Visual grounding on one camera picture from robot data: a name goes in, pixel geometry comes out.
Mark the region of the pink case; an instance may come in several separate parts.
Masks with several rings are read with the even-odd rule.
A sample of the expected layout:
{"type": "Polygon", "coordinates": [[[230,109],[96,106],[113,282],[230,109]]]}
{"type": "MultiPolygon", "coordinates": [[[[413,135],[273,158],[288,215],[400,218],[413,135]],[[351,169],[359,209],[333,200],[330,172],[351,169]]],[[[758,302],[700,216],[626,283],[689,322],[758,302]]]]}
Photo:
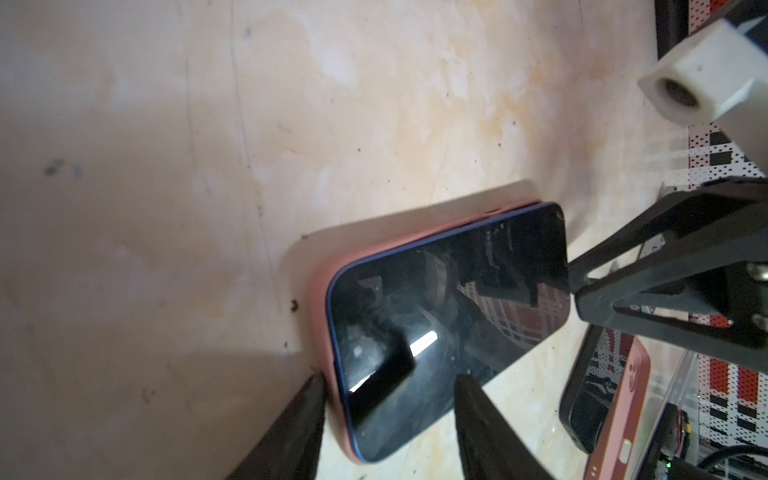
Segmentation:
{"type": "Polygon", "coordinates": [[[625,478],[650,373],[650,357],[643,344],[634,338],[597,446],[588,457],[584,479],[625,478]]]}
{"type": "Polygon", "coordinates": [[[417,229],[376,243],[368,243],[330,256],[320,264],[308,286],[308,302],[316,348],[329,384],[330,402],[339,418],[340,444],[349,458],[358,463],[377,463],[418,436],[445,415],[436,396],[426,393],[427,384],[445,389],[447,381],[428,370],[424,352],[435,344],[447,344],[451,330],[437,319],[418,338],[396,330],[395,350],[377,368],[357,382],[348,374],[372,359],[371,351],[362,351],[347,360],[350,350],[343,346],[348,336],[341,316],[359,309],[362,300],[372,297],[374,305],[384,305],[383,280],[375,278],[373,287],[355,283],[348,297],[340,297],[344,277],[357,267],[366,267],[399,254],[417,253],[425,246],[452,240],[485,226],[529,214],[540,201],[523,201],[462,219],[417,229]]]}

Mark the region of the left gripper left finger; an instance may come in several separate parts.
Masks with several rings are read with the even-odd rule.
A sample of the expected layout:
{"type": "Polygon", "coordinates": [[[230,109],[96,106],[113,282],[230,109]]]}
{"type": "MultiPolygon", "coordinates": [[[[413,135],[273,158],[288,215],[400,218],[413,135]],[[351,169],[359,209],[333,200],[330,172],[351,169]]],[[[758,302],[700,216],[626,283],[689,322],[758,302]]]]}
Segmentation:
{"type": "Polygon", "coordinates": [[[326,399],[325,378],[316,373],[226,479],[315,479],[326,399]]]}

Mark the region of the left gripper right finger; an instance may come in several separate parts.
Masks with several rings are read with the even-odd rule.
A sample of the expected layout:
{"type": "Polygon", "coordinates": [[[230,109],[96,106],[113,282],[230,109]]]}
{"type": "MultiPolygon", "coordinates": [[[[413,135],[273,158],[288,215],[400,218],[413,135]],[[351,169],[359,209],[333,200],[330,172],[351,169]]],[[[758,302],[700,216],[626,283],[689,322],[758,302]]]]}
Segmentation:
{"type": "Polygon", "coordinates": [[[457,443],[466,479],[549,479],[551,475],[516,435],[469,374],[454,386],[457,443]]]}

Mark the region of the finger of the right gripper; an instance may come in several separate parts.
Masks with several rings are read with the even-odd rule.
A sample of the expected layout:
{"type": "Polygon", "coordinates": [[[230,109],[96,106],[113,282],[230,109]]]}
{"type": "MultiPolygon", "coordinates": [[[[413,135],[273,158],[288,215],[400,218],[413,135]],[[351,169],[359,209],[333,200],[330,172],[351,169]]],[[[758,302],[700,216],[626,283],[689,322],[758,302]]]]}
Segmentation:
{"type": "Polygon", "coordinates": [[[766,179],[673,191],[568,269],[583,321],[766,371],[766,179]]]}

